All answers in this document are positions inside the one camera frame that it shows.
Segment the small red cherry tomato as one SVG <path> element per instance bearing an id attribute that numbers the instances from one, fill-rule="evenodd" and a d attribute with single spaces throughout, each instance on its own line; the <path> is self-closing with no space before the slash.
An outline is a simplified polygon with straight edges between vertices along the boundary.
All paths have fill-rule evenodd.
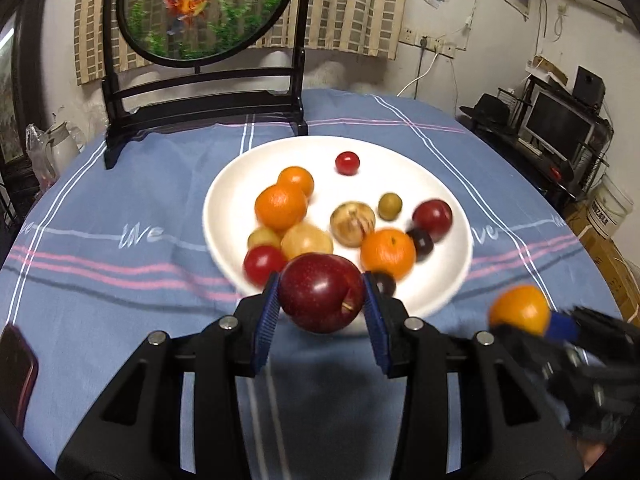
<path id="1" fill-rule="evenodd" d="M 335 169 L 343 176 L 354 176 L 360 167 L 360 158 L 351 151 L 340 153 L 335 159 Z"/>

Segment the small yellow-green fruit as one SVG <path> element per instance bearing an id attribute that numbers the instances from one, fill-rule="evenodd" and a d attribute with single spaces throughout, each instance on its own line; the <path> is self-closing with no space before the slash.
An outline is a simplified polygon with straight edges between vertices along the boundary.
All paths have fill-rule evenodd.
<path id="1" fill-rule="evenodd" d="M 378 201 L 378 216 L 384 221 L 394 221 L 402 209 L 402 200 L 396 193 L 385 193 Z"/>

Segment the framed picture on wall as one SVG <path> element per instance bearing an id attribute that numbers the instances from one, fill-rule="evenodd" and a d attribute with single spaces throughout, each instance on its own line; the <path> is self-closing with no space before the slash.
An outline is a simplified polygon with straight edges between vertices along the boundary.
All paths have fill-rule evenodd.
<path id="1" fill-rule="evenodd" d="M 3 161 L 8 164 L 23 155 L 21 131 L 15 117 L 13 99 L 12 49 L 15 15 L 1 29 L 0 40 L 0 144 Z"/>

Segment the white kettle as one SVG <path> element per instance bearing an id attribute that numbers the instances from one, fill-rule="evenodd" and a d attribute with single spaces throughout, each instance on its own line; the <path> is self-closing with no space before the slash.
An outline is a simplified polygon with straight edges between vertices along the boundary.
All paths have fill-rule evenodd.
<path id="1" fill-rule="evenodd" d="M 57 179 L 84 149 L 85 140 L 84 133 L 72 122 L 58 122 L 44 133 L 44 154 Z"/>

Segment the yellow round pear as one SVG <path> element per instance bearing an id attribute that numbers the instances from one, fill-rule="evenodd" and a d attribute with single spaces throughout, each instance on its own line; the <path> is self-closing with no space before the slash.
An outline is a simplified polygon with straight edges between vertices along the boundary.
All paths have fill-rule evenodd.
<path id="1" fill-rule="evenodd" d="M 332 254 L 333 240 L 327 232 L 316 226 L 308 222 L 299 222 L 283 235 L 281 250 L 288 260 L 308 252 Z"/>

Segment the dark purple plum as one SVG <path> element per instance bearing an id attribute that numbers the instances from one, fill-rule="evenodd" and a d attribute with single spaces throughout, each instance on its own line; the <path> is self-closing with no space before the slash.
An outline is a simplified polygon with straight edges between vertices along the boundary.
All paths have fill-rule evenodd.
<path id="1" fill-rule="evenodd" d="M 413 226 L 411 229 L 408 229 L 406 234 L 413 242 L 414 251 L 416 252 L 416 262 L 422 262 L 431 255 L 434 249 L 434 242 L 430 234 L 418 226 Z"/>

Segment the round goldfish screen on stand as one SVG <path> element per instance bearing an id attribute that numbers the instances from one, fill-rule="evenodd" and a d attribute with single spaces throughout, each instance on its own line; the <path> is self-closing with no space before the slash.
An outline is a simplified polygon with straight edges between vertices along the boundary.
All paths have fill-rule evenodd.
<path id="1" fill-rule="evenodd" d="M 112 169 L 124 147 L 154 128 L 243 115 L 282 118 L 295 134 L 308 125 L 302 98 L 309 0 L 102 0 L 102 94 L 108 126 L 104 165 Z M 286 11 L 295 12 L 292 60 L 285 66 L 214 70 L 268 36 Z M 171 78 L 124 88 L 115 67 L 113 37 L 157 66 L 175 68 Z M 248 90 L 173 99 L 126 110 L 126 100 L 160 90 L 206 82 L 285 78 L 284 91 Z"/>

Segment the white bucket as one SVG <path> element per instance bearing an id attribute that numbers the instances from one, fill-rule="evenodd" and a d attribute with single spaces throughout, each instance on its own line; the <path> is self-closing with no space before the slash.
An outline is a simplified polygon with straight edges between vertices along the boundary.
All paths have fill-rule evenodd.
<path id="1" fill-rule="evenodd" d="M 634 201 L 608 174 L 604 174 L 588 200 L 587 219 L 593 229 L 610 240 L 633 211 Z"/>

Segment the beige checked curtain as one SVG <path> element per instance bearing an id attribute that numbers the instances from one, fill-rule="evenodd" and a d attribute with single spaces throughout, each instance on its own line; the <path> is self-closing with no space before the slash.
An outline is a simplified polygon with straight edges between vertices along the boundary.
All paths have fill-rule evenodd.
<path id="1" fill-rule="evenodd" d="M 281 0 L 125 0 L 128 30 L 145 50 L 198 58 L 233 47 L 270 18 Z M 406 0 L 309 0 L 306 47 L 396 56 Z M 74 64 L 78 84 L 104 75 L 103 0 L 75 0 Z"/>

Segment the blue striped tablecloth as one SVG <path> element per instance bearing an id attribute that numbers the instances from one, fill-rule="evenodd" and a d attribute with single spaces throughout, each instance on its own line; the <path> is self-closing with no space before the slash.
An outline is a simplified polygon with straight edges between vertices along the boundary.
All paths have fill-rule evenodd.
<path id="1" fill-rule="evenodd" d="M 541 195 L 454 118 L 393 96 L 308 90 L 313 134 L 380 144 L 435 171 L 474 237 L 469 278 L 431 323 L 469 337 L 503 290 L 542 289 L 555 308 L 618 312 L 580 241 Z M 286 138 L 283 122 L 230 125 L 129 143 L 113 169 L 90 143 L 32 208 L 1 270 L 1 318 L 39 363 L 24 436 L 53 466 L 94 400 L 143 338 L 196 333 L 238 294 L 202 229 L 209 185 L 235 157 Z M 367 339 L 278 325 L 266 368 L 238 383 L 252 473 L 262 479 L 384 479 L 405 387 L 388 380 Z"/>

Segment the striped pepino melon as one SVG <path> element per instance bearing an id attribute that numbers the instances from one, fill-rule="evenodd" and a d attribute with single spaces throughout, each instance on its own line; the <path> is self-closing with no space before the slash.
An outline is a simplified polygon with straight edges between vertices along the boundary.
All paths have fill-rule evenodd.
<path id="1" fill-rule="evenodd" d="M 375 229 L 375 213 L 364 203 L 342 203 L 331 214 L 330 229 L 341 245 L 360 247 Z"/>

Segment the computer monitor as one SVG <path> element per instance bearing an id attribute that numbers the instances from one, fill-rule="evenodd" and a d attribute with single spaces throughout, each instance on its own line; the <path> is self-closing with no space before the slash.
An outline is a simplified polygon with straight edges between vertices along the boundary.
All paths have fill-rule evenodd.
<path id="1" fill-rule="evenodd" d="M 521 133 L 540 143 L 547 151 L 567 162 L 576 162 L 590 141 L 596 120 L 556 93 L 535 86 Z"/>

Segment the small dark plum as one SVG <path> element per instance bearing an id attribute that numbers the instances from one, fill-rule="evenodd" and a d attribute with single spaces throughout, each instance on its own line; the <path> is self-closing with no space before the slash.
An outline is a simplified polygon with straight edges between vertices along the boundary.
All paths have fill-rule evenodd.
<path id="1" fill-rule="evenodd" d="M 396 292 L 396 281 L 388 273 L 376 271 L 371 273 L 371 281 L 378 293 L 383 296 L 393 297 Z"/>

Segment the small orange tangerine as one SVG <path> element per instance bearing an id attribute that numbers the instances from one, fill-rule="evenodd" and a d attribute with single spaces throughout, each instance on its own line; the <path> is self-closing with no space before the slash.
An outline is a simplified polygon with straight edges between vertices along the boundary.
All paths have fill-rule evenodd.
<path id="1" fill-rule="evenodd" d="M 297 186 L 307 198 L 314 194 L 314 177 L 303 167 L 284 168 L 279 174 L 278 183 Z"/>

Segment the white oval plate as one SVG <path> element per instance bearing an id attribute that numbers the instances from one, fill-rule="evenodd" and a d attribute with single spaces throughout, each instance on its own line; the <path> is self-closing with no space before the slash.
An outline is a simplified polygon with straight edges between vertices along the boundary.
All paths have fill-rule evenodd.
<path id="1" fill-rule="evenodd" d="M 245 275 L 247 240 L 260 225 L 258 195 L 276 183 L 282 170 L 299 166 L 314 178 L 306 223 L 332 232 L 331 217 L 346 210 L 375 209 L 385 193 L 402 201 L 392 221 L 376 219 L 378 229 L 408 230 L 417 206 L 442 200 L 452 211 L 452 226 L 432 252 L 399 281 L 395 295 L 407 311 L 427 318 L 445 307 L 469 275 L 473 242 L 463 207 L 434 170 L 423 162 L 371 142 L 339 136 L 274 140 L 232 159 L 209 185 L 202 210 L 206 246 L 222 274 L 243 295 L 257 288 Z"/>

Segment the large dark red plum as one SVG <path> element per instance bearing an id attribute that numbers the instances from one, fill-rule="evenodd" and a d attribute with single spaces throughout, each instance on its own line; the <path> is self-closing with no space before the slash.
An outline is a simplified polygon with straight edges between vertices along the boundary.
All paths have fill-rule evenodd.
<path id="1" fill-rule="evenodd" d="M 366 288 L 358 268 L 349 260 L 308 252 L 290 261 L 279 275 L 281 309 L 300 328 L 332 334 L 360 313 Z"/>

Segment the yellow-orange persimmon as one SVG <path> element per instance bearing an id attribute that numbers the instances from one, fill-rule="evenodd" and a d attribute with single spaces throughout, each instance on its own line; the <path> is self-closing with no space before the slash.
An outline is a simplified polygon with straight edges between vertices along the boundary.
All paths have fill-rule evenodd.
<path id="1" fill-rule="evenodd" d="M 542 336 L 551 321 L 548 301 L 534 285 L 518 285 L 506 290 L 491 305 L 488 324 L 491 328 L 510 325 Z"/>

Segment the large orange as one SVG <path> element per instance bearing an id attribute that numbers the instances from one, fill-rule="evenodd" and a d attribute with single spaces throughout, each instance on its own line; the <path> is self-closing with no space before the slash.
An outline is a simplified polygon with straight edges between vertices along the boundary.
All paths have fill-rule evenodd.
<path id="1" fill-rule="evenodd" d="M 412 238 L 398 229 L 386 228 L 366 236 L 360 246 L 360 264 L 365 271 L 385 272 L 402 281 L 416 264 Z"/>

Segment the small green-yellow fruit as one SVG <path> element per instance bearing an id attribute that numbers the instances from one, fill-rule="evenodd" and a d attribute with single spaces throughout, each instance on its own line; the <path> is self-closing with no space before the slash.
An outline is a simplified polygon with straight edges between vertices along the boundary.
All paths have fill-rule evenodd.
<path id="1" fill-rule="evenodd" d="M 279 249 L 281 247 L 281 237 L 278 233 L 266 226 L 260 226 L 250 233 L 247 239 L 247 249 L 252 250 L 258 246 L 271 246 Z"/>

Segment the smartphone in maroon case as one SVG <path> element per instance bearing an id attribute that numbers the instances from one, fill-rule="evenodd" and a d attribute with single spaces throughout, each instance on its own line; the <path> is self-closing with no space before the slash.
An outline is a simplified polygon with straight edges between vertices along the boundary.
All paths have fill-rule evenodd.
<path id="1" fill-rule="evenodd" d="M 13 324 L 4 326 L 0 344 L 1 409 L 20 434 L 24 432 L 37 375 L 37 358 L 21 331 Z"/>

